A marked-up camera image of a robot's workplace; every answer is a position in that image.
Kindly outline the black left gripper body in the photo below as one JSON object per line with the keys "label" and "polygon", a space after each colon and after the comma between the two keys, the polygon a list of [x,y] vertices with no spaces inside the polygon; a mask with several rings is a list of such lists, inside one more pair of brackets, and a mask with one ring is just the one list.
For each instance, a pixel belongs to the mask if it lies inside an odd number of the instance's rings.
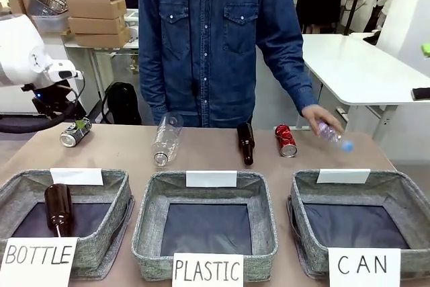
{"label": "black left gripper body", "polygon": [[80,120],[87,116],[79,102],[80,94],[68,85],[51,85],[35,89],[32,102],[39,114],[53,120],[57,116]]}

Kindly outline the small bottle with blue cap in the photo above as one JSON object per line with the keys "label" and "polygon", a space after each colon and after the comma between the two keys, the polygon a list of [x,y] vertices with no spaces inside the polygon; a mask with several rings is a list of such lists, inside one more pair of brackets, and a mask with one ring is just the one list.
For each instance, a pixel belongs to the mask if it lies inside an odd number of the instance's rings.
{"label": "small bottle with blue cap", "polygon": [[345,140],[332,126],[321,120],[317,124],[320,138],[325,139],[345,152],[351,152],[355,148],[355,145],[351,141]]}

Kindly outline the person's left forearm denim sleeve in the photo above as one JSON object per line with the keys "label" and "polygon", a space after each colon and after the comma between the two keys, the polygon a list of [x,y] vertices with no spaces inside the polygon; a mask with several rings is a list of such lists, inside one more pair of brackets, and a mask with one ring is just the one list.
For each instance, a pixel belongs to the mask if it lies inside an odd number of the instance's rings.
{"label": "person's left forearm denim sleeve", "polygon": [[257,43],[263,60],[281,87],[291,97],[298,113],[304,117],[304,109],[316,105],[312,82],[305,71],[303,39],[261,41]]}

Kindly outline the person's right forearm denim sleeve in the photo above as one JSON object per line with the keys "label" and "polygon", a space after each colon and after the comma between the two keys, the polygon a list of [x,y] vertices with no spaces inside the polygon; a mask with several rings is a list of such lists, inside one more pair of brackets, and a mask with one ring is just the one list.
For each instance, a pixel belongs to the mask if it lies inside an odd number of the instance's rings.
{"label": "person's right forearm denim sleeve", "polygon": [[150,107],[154,123],[158,124],[168,112],[161,64],[161,39],[151,29],[140,27],[138,46],[141,94]]}

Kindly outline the silver black drink can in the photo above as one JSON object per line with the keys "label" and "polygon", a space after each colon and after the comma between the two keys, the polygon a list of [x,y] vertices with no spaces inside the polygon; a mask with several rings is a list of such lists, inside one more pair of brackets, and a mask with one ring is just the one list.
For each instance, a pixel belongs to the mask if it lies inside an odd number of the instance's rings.
{"label": "silver black drink can", "polygon": [[61,132],[60,142],[63,146],[68,148],[77,146],[81,142],[81,140],[90,132],[92,128],[92,123],[90,119],[84,119],[84,129],[77,129],[75,126],[75,122],[73,122],[68,128]]}

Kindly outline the grey fabric basket bottle sign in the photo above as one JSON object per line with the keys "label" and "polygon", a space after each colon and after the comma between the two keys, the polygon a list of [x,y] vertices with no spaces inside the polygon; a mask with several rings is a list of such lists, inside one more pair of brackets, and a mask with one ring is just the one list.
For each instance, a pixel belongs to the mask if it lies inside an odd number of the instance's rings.
{"label": "grey fabric basket bottle sign", "polygon": [[[77,236],[72,280],[102,280],[111,270],[134,205],[128,173],[104,169],[101,186],[70,186]],[[14,175],[0,187],[0,265],[11,237],[52,237],[44,192],[53,183],[47,169]]]}

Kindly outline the grey fabric basket can sign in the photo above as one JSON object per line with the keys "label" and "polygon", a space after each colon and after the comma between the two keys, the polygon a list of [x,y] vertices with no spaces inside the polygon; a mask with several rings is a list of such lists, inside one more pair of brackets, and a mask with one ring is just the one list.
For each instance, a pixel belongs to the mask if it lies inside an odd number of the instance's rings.
{"label": "grey fabric basket can sign", "polygon": [[329,277],[330,247],[401,250],[403,280],[430,278],[430,200],[407,175],[371,171],[364,183],[345,183],[319,170],[292,176],[286,206],[305,274]]}

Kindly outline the crushed red drink can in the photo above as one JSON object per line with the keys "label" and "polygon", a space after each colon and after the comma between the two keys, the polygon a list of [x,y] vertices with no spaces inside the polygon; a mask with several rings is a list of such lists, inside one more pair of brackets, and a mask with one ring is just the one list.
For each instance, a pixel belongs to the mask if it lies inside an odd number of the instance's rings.
{"label": "crushed red drink can", "polygon": [[295,157],[298,149],[290,127],[280,124],[275,128],[274,134],[277,138],[280,155],[286,158]]}

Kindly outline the white paper sign CAN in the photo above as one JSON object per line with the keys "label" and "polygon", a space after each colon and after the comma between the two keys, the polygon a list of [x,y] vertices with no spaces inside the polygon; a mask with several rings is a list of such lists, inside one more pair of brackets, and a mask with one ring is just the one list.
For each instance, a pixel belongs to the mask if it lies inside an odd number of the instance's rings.
{"label": "white paper sign CAN", "polygon": [[329,287],[400,287],[400,249],[329,247]]}

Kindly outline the grey fabric basket plastic sign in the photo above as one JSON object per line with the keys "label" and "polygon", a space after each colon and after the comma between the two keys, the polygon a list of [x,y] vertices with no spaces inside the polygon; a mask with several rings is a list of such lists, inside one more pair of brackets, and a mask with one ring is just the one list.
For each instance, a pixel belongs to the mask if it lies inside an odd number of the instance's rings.
{"label": "grey fabric basket plastic sign", "polygon": [[174,253],[244,256],[244,280],[271,278],[278,249],[267,182],[239,171],[235,188],[187,188],[185,171],[148,181],[134,228],[132,253],[143,280],[170,280]]}

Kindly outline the person's left hand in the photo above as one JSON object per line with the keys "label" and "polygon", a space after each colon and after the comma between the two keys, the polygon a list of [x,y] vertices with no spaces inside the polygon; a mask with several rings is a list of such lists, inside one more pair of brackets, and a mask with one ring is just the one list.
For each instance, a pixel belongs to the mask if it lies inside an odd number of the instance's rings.
{"label": "person's left hand", "polygon": [[328,124],[338,133],[344,132],[340,121],[338,121],[338,119],[336,119],[336,117],[334,117],[334,115],[332,115],[332,113],[330,113],[328,110],[317,104],[309,105],[303,108],[301,110],[301,116],[308,121],[313,133],[317,136],[320,135],[320,128],[318,125],[320,121]]}

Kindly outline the black backpack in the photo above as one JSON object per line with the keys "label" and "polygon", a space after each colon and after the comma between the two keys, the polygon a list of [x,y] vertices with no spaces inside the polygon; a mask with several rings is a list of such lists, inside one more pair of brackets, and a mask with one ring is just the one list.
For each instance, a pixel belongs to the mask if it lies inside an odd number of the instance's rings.
{"label": "black backpack", "polygon": [[101,103],[102,121],[106,124],[141,125],[138,99],[132,84],[112,83]]}

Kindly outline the blank white card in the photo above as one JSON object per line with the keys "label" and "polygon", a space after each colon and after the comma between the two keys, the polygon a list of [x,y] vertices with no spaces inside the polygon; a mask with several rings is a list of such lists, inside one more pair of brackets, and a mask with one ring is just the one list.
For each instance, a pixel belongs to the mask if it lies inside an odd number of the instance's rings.
{"label": "blank white card", "polygon": [[186,171],[187,188],[235,188],[237,171]]}
{"label": "blank white card", "polygon": [[68,186],[102,186],[101,168],[50,168],[53,183]]}
{"label": "blank white card", "polygon": [[370,169],[320,169],[317,183],[365,184]]}

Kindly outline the large white table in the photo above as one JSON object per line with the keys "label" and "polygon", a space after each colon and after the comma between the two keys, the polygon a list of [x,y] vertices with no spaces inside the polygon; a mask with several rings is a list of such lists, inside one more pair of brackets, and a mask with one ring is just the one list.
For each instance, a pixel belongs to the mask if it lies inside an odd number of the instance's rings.
{"label": "large white table", "polygon": [[349,106],[346,130],[358,132],[359,109],[378,118],[371,136],[381,142],[400,106],[418,105],[412,90],[430,78],[354,35],[305,34],[303,59],[336,99]]}

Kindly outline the small white table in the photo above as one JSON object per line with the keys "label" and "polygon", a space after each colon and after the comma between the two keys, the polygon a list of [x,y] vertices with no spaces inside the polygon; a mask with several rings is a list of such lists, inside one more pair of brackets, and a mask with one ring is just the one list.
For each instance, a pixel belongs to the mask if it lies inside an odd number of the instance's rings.
{"label": "small white table", "polygon": [[114,56],[128,56],[130,66],[127,68],[133,75],[138,74],[138,11],[127,9],[123,16],[126,27],[130,28],[131,39],[121,48],[89,48],[79,46],[75,41],[75,36],[65,41],[66,48],[80,48],[86,51],[89,56],[97,90],[101,97],[105,96],[107,88],[114,82],[114,70],[110,59],[103,59],[103,55],[111,58]]}

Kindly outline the closed cardboard box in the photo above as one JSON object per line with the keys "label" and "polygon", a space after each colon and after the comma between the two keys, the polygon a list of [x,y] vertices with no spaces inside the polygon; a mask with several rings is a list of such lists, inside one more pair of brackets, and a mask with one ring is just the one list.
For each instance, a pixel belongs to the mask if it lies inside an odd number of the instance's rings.
{"label": "closed cardboard box", "polygon": [[125,27],[119,34],[75,34],[79,46],[89,48],[121,48],[131,39],[130,28]]}
{"label": "closed cardboard box", "polygon": [[115,19],[70,17],[68,21],[74,34],[119,34],[126,27],[123,16]]}

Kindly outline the grey plastic bin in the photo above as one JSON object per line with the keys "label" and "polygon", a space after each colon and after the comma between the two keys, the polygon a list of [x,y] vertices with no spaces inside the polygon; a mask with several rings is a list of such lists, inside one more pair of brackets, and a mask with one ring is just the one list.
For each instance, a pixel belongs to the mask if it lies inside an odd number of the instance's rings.
{"label": "grey plastic bin", "polygon": [[62,33],[69,29],[69,12],[59,15],[32,15],[32,20],[41,34]]}

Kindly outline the brown glass bottle wide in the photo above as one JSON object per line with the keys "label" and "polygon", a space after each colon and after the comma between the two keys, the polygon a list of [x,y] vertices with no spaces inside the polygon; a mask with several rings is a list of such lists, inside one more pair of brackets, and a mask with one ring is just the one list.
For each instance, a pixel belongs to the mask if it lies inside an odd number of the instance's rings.
{"label": "brown glass bottle wide", "polygon": [[49,186],[44,192],[46,222],[55,237],[73,235],[74,216],[70,189],[63,183]]}

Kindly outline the large clear plastic bottle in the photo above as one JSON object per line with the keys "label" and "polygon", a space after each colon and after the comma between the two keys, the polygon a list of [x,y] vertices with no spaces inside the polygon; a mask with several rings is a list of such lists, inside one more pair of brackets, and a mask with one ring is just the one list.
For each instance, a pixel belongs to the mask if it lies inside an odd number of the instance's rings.
{"label": "large clear plastic bottle", "polygon": [[157,167],[164,167],[175,159],[182,128],[183,118],[177,112],[167,112],[161,118],[152,144]]}

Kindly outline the person's torso denim shirt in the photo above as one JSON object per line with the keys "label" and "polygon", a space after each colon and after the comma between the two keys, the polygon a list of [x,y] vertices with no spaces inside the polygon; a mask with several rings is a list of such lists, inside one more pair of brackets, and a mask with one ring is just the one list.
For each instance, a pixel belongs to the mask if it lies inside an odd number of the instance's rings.
{"label": "person's torso denim shirt", "polygon": [[191,127],[249,120],[257,43],[302,38],[293,0],[138,0],[138,15],[161,39],[168,112]]}

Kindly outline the white paper sign BOTTLE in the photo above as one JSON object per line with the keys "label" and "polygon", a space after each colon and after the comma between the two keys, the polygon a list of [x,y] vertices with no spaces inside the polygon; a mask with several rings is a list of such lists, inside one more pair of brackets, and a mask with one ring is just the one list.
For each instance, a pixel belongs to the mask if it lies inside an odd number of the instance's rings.
{"label": "white paper sign BOTTLE", "polygon": [[76,237],[10,238],[0,287],[69,287]]}

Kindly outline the brown glass bottle slim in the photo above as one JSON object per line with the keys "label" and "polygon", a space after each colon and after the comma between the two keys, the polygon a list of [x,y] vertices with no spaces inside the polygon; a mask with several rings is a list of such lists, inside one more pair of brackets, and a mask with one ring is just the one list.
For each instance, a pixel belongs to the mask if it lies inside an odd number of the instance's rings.
{"label": "brown glass bottle slim", "polygon": [[237,126],[236,131],[243,162],[246,166],[251,166],[253,164],[253,149],[255,148],[252,126],[248,122],[243,122]]}

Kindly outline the white paper sign PLASTIC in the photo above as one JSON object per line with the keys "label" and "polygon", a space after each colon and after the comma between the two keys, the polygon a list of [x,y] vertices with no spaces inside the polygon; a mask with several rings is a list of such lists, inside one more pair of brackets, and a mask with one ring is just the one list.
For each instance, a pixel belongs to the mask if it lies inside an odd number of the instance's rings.
{"label": "white paper sign PLASTIC", "polygon": [[175,253],[172,287],[244,287],[244,256]]}

